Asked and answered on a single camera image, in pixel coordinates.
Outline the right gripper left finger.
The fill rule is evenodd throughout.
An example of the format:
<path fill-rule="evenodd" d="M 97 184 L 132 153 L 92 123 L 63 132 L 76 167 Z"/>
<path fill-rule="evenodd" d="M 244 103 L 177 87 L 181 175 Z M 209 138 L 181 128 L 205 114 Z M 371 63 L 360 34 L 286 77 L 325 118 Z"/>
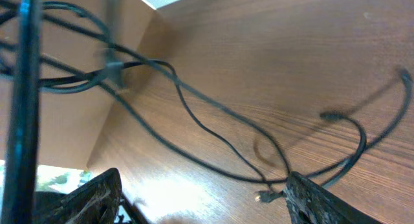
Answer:
<path fill-rule="evenodd" d="M 122 195 L 120 173 L 110 168 L 69 194 L 36 192 L 33 223 L 113 223 Z"/>

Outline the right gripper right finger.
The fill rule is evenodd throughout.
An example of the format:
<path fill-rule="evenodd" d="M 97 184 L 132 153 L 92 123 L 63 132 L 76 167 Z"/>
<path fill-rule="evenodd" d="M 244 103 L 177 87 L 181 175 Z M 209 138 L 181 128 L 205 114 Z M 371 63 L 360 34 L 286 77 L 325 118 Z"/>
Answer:
<path fill-rule="evenodd" d="M 298 172 L 283 193 L 293 224 L 380 224 Z"/>

